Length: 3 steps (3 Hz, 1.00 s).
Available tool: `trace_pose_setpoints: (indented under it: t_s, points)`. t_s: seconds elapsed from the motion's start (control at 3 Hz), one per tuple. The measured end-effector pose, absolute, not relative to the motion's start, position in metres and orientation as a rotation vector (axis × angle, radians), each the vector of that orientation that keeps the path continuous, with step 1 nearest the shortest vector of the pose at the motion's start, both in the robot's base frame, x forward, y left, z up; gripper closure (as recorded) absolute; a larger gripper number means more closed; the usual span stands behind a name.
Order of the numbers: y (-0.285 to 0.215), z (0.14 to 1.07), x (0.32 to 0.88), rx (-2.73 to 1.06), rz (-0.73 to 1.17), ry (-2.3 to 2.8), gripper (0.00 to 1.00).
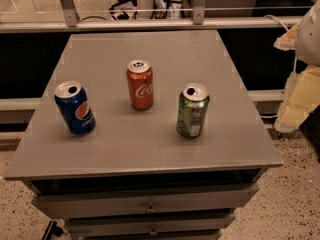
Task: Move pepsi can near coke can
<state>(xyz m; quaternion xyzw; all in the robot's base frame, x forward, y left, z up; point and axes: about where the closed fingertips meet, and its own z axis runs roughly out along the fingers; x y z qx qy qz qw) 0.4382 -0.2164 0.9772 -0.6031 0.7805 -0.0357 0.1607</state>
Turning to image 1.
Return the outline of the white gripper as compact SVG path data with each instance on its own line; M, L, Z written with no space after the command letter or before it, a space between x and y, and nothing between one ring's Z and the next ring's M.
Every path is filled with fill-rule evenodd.
M280 133L290 133L320 105L320 68L317 67L320 66L320 0L300 24L278 37L273 46L283 51L296 48L297 59L309 65L301 73L290 74L277 112L274 128Z

